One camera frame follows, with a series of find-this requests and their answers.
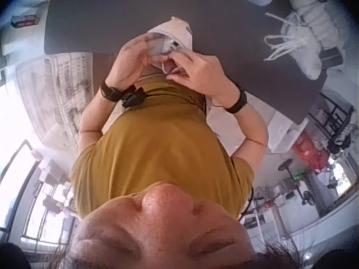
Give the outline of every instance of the shirt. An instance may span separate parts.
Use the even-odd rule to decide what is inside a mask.
[[[71,175],[81,217],[112,198],[168,181],[238,218],[254,174],[230,158],[206,123],[205,98],[164,78],[136,85],[150,95],[127,109],[77,158]]]

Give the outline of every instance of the eyelashes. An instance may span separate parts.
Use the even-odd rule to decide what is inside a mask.
[[[202,255],[206,255],[206,254],[209,254],[209,253],[219,251],[219,250],[221,250],[223,248],[226,248],[226,247],[228,247],[230,245],[233,245],[235,243],[236,243],[236,241],[233,240],[233,239],[220,240],[220,241],[208,244],[199,253],[202,254]]]

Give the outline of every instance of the white shoelace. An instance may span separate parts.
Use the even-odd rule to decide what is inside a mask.
[[[279,21],[283,21],[285,24],[287,25],[290,25],[290,26],[293,26],[293,27],[296,27],[297,30],[299,30],[301,27],[303,27],[301,24],[294,24],[288,20],[285,20],[281,17],[278,17],[274,14],[271,14],[271,13],[268,13],[266,12],[265,13],[267,16],[269,17],[272,17],[272,18],[275,18]],[[300,18],[299,18],[299,15],[296,14],[297,16],[297,20],[300,22]],[[286,40],[282,43],[278,43],[278,44],[271,44],[269,42],[269,40],[275,40],[275,39],[282,39],[282,40]],[[267,35],[264,37],[264,42],[270,46],[271,49],[274,49],[275,51],[270,55],[268,56],[267,58],[265,58],[264,60],[265,61],[274,61],[276,59],[278,59],[279,57],[282,57],[286,54],[289,54],[291,52],[293,52],[294,50],[297,50],[299,48],[301,48],[302,46],[305,46],[306,45],[306,40],[305,38],[303,37],[298,37],[298,36],[295,36],[295,35]]]

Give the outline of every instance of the table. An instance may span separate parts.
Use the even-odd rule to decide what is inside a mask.
[[[271,54],[264,36],[279,34],[282,27],[264,13],[286,17],[290,11],[288,0],[266,7],[246,0],[51,0],[44,49],[46,54],[113,53],[134,36],[176,16],[190,23],[194,50],[218,56],[231,79],[300,124],[326,73],[309,80],[288,55],[263,61]]]

